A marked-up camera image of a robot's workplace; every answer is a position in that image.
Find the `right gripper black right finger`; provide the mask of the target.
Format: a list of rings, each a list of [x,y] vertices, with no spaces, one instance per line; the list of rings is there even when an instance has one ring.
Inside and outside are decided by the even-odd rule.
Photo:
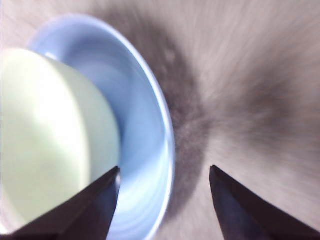
[[[319,231],[263,200],[216,165],[210,189],[226,240],[318,240]]]

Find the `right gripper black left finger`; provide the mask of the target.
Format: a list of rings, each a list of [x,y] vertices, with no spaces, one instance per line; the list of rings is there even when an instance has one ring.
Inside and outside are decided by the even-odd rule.
[[[120,190],[114,167],[70,200],[8,234],[9,240],[105,240]]]

